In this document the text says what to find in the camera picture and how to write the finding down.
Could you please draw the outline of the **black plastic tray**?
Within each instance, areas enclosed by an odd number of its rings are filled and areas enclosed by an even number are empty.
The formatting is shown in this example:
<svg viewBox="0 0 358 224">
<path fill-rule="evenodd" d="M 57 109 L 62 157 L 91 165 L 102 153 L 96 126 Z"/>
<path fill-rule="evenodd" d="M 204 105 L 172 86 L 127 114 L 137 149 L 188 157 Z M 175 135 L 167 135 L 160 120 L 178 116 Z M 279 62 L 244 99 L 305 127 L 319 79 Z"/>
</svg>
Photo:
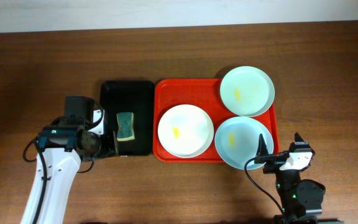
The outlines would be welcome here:
<svg viewBox="0 0 358 224">
<path fill-rule="evenodd" d="M 147 156 L 153 148 L 155 85 L 149 80 L 113 80 L 101 85 L 99 103 L 104 108 L 112 156 Z M 132 113 L 134 139 L 119 141 L 118 113 Z"/>
</svg>

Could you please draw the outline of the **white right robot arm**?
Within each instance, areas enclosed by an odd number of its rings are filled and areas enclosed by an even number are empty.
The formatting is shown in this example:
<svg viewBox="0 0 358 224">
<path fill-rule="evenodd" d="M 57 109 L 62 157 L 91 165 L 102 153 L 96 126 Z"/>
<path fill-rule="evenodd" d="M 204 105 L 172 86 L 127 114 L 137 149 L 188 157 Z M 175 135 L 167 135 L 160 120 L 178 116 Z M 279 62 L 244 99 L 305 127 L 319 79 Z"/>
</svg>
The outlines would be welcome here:
<svg viewBox="0 0 358 224">
<path fill-rule="evenodd" d="M 274 223 L 318 223 L 316 216 L 322 214 L 326 188 L 319 182 L 300 177 L 311 165 L 314 155 L 315 151 L 298 133 L 287 151 L 275 154 L 268 152 L 264 137 L 259 135 L 254 162 L 264 165 L 264 174 L 275 174 L 282 204 L 282 214 L 274 216 Z"/>
</svg>

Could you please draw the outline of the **red plastic tray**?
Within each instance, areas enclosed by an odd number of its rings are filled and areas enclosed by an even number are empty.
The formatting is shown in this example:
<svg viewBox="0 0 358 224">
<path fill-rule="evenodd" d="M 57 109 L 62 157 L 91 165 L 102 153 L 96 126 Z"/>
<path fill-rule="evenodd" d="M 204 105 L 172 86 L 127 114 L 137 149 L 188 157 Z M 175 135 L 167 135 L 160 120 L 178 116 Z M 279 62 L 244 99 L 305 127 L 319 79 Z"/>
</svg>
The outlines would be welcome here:
<svg viewBox="0 0 358 224">
<path fill-rule="evenodd" d="M 162 115 L 176 105 L 194 105 L 204 110 L 211 118 L 214 128 L 235 114 L 230 112 L 220 98 L 219 78 L 168 78 L 155 86 L 153 154 L 162 162 L 222 163 L 214 146 L 192 158 L 180 158 L 170 154 L 158 140 L 157 128 Z"/>
</svg>

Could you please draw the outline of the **white plate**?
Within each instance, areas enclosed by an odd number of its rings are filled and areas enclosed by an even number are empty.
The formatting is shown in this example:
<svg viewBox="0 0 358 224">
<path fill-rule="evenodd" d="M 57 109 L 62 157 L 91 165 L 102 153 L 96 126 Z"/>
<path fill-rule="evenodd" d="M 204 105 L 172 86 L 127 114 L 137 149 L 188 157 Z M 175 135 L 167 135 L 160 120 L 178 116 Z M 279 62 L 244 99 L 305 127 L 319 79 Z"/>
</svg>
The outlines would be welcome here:
<svg viewBox="0 0 358 224">
<path fill-rule="evenodd" d="M 214 124 L 209 115 L 195 105 L 177 105 L 167 110 L 157 126 L 163 148 L 179 158 L 192 158 L 204 153 L 214 137 Z"/>
</svg>

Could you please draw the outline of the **green and yellow sponge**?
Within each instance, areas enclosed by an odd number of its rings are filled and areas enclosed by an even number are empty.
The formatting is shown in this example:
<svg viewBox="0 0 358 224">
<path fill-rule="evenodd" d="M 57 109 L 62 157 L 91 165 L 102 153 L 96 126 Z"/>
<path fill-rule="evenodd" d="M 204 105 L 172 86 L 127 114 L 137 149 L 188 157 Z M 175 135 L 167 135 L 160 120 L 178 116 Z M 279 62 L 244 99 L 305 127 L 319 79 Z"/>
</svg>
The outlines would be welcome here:
<svg viewBox="0 0 358 224">
<path fill-rule="evenodd" d="M 131 141 L 135 139 L 133 112 L 121 112 L 116 115 L 118 141 Z"/>
</svg>

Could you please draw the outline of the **light blue plate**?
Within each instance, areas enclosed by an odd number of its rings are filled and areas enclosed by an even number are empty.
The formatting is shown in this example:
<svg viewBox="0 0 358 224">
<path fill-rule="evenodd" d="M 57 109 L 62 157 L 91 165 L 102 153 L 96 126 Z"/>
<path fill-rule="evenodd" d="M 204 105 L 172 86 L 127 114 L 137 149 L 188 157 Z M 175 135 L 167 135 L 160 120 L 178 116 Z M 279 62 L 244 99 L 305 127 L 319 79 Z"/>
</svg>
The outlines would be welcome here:
<svg viewBox="0 0 358 224">
<path fill-rule="evenodd" d="M 243 116 L 225 120 L 216 131 L 214 145 L 225 163 L 244 170 L 246 162 L 257 154 L 260 134 L 272 154 L 274 142 L 270 131 L 256 119 Z"/>
</svg>

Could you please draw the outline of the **mint green plate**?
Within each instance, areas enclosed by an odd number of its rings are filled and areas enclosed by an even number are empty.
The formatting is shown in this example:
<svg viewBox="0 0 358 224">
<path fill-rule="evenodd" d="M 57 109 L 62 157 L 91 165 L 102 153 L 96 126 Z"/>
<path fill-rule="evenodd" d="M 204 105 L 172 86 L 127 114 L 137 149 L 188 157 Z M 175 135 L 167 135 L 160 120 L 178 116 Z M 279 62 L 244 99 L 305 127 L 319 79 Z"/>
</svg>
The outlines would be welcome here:
<svg viewBox="0 0 358 224">
<path fill-rule="evenodd" d="M 255 117 L 262 115 L 273 105 L 275 87 L 263 70 L 240 66 L 223 76 L 219 95 L 230 112 L 238 116 Z"/>
</svg>

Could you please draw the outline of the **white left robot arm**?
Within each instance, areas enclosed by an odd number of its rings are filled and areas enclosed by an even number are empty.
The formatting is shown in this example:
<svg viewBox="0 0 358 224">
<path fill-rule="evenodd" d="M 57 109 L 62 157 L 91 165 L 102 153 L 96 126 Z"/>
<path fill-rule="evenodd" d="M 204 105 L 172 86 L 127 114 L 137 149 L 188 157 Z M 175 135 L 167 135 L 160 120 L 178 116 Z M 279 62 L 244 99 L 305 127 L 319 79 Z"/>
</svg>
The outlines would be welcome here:
<svg viewBox="0 0 358 224">
<path fill-rule="evenodd" d="M 103 109 L 84 117 L 61 117 L 31 140 L 37 150 L 35 177 L 21 223 L 62 223 L 68 196 L 82 162 L 94 162 L 108 152 Z"/>
</svg>

